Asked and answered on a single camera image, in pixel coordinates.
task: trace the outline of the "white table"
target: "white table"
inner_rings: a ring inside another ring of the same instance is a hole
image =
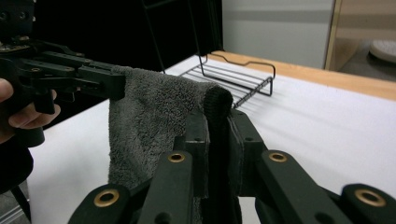
[[[177,75],[196,58],[166,71]],[[227,63],[215,65],[262,72]],[[362,183],[396,198],[396,102],[278,75],[271,97],[256,94],[238,108],[247,113],[269,149],[291,154],[322,187],[340,193]],[[28,178],[36,224],[67,223],[93,189],[106,184],[108,101],[45,131],[31,148]],[[260,223],[252,198],[241,199],[245,223]]]

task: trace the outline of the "black curtain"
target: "black curtain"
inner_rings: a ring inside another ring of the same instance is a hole
[[[201,55],[222,49],[220,0],[191,0],[191,13],[187,0],[40,0],[35,18],[32,38],[104,63],[161,71],[198,53],[194,27]]]

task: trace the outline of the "towel fold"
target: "towel fold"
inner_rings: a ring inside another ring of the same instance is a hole
[[[233,102],[231,94],[213,82],[196,82],[128,66],[115,66],[112,72],[125,75],[126,82],[125,97],[110,100],[108,183],[133,189],[152,178],[160,156],[173,149],[175,137],[184,134],[186,117],[199,108],[209,118],[209,198],[205,203],[194,199],[193,223],[219,223],[209,220],[223,216],[208,211],[224,211],[223,203],[229,202],[233,202],[232,214],[223,215],[232,219],[235,214],[240,216],[240,211],[234,211],[235,206],[239,208],[239,202],[227,189],[226,168],[223,167],[227,163],[217,161],[226,149],[226,145],[221,144],[227,141],[226,117]]]

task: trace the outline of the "wooden cabinet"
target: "wooden cabinet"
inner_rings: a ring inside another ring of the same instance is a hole
[[[396,1],[335,0],[325,69],[337,71],[368,39],[396,40]]]

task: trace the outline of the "metal drying rack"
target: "metal drying rack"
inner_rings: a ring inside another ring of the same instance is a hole
[[[151,26],[151,21],[148,12],[154,8],[158,7],[163,7],[168,4],[174,3],[176,0],[162,0],[159,2],[152,3],[150,2],[148,5],[146,4],[147,0],[141,0],[142,7],[145,12],[146,20],[148,22],[148,28],[151,33],[152,40],[154,42],[154,48],[156,49],[157,57],[160,62],[160,66],[163,69],[163,72],[165,73],[165,68],[163,66],[163,59],[160,54],[160,50],[158,48],[156,36],[154,34],[154,31]],[[179,76],[180,77],[186,77],[190,78],[196,81],[212,81],[218,83],[221,87],[224,89],[229,90],[232,95],[233,95],[233,108],[239,107],[241,104],[246,102],[248,99],[250,99],[253,95],[256,93],[258,94],[263,94],[267,96],[271,96],[273,93],[273,86],[274,86],[274,79],[276,77],[276,68],[270,64],[270,63],[264,63],[264,62],[252,62],[249,61],[247,63],[234,63],[230,62],[225,58],[223,55],[219,55],[216,53],[210,53],[210,55],[217,56],[222,58],[225,62],[231,63],[231,64],[236,64],[240,66],[247,66],[249,64],[255,63],[255,64],[261,64],[265,66],[270,66],[273,69],[273,74],[269,77],[259,77],[259,76],[253,76],[250,74],[246,73],[241,73],[241,72],[236,72],[231,69],[226,69],[226,68],[221,68],[218,66],[214,66],[211,64],[208,64],[208,59],[207,55],[205,57],[205,61],[202,61],[202,55],[200,53],[199,45],[198,45],[198,38],[193,22],[193,16],[191,13],[191,3],[190,0],[187,0],[187,5],[188,8],[187,10],[190,13],[191,16],[191,27],[193,28],[193,35],[194,35],[194,41],[196,44],[197,48],[197,53],[199,58],[199,64],[194,66],[193,68],[181,73]]]
[[[272,64],[253,61],[248,61],[246,63],[234,63],[227,60],[227,58],[223,55],[216,53],[211,53],[210,55],[220,57],[227,63],[240,66],[247,66],[253,63],[270,66],[273,70],[273,73],[269,77],[259,77],[247,73],[237,72],[232,69],[218,67],[208,64],[206,55],[204,61],[202,61],[201,57],[199,57],[200,63],[198,65],[181,73],[179,76],[190,78],[196,81],[213,81],[218,83],[221,87],[229,90],[232,93],[233,108],[239,107],[256,93],[266,96],[272,95],[274,79],[276,77],[276,68]]]

